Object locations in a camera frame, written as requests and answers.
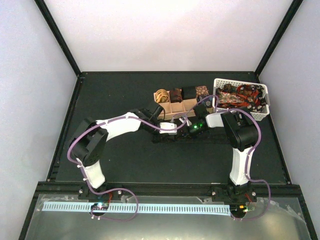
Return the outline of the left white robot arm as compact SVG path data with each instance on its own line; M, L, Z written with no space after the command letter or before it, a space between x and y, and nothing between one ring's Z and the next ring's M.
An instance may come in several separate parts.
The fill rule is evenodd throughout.
M155 103L147 108L132 109L127 113L104 120L85 119L71 138L67 159L77 164L83 180L90 186L89 193L97 200L108 192L104 185L100 159L107 141L127 133L145 130L156 136L176 135L178 126L173 121L158 119L164 108Z

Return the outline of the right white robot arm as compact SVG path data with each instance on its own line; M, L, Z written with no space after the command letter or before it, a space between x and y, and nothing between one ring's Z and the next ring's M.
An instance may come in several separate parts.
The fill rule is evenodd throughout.
M196 107L197 120L178 130L180 138L194 138L213 128L223 128L232 147L232 168L229 179L228 198L240 201L246 191L243 185L251 181L250 167L252 155L261 141L261 130L247 107L231 108L209 113L201 106Z

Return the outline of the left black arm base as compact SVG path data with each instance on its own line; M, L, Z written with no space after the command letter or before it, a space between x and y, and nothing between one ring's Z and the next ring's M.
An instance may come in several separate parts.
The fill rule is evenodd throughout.
M103 184L98 189L92 188L90 189L89 186L83 185L80 187L78 191L78 199L79 200L88 200L89 202L94 201L120 201L121 197L125 194L123 189L116 188L115 190L109 191L112 188Z

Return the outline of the long black tie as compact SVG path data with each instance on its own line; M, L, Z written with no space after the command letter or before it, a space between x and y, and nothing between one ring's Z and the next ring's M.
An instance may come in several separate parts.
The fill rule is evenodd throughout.
M211 144L229 144L229 140L225 133L219 133L215 131L202 132L193 138L176 139L174 142L164 143L211 143Z

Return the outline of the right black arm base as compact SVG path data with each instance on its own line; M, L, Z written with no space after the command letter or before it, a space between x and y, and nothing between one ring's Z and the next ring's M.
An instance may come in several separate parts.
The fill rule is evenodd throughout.
M217 184L213 185L210 191L211 198L215 202L244 204L257 201L257 198L252 195L254 189L249 182L243 185L234 185L232 182Z

